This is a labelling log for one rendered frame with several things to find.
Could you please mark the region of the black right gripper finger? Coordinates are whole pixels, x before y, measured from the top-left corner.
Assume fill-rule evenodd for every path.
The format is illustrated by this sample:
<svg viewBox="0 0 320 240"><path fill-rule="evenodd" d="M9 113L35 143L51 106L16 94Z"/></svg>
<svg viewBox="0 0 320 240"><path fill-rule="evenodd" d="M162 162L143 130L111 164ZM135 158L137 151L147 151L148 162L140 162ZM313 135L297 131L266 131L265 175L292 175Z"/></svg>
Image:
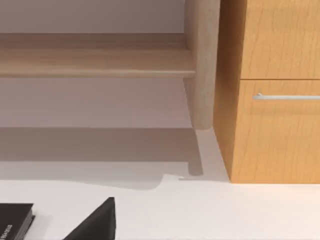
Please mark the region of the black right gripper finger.
<svg viewBox="0 0 320 240"><path fill-rule="evenodd" d="M115 240L116 201L108 197L63 240Z"/></svg>

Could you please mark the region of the orange wooden cupboard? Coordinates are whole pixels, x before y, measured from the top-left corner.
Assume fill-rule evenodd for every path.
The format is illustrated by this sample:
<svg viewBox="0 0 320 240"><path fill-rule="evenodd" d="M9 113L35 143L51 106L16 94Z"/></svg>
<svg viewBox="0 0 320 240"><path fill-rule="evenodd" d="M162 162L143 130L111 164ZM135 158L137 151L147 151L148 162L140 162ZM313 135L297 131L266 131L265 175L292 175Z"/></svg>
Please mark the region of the orange wooden cupboard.
<svg viewBox="0 0 320 240"><path fill-rule="evenodd" d="M230 181L242 80L320 80L320 0L220 2L213 128Z"/></svg>

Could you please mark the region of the black book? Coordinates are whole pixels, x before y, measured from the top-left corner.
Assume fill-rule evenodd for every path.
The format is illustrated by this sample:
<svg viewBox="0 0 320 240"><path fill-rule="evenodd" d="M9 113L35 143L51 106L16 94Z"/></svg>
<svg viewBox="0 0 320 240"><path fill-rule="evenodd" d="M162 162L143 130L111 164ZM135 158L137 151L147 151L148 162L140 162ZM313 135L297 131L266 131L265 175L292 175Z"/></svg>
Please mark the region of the black book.
<svg viewBox="0 0 320 240"><path fill-rule="evenodd" d="M33 223L33 203L0 203L0 240L24 240Z"/></svg>

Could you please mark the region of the pale wooden open shelf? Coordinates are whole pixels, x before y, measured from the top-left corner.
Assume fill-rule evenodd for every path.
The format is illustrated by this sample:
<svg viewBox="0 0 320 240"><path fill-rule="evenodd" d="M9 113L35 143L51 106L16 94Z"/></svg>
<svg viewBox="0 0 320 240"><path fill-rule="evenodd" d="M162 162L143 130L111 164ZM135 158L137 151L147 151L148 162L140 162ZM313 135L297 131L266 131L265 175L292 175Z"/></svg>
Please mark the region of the pale wooden open shelf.
<svg viewBox="0 0 320 240"><path fill-rule="evenodd" d="M184 0L181 33L0 33L0 78L181 78L196 130L213 124L221 0Z"/></svg>

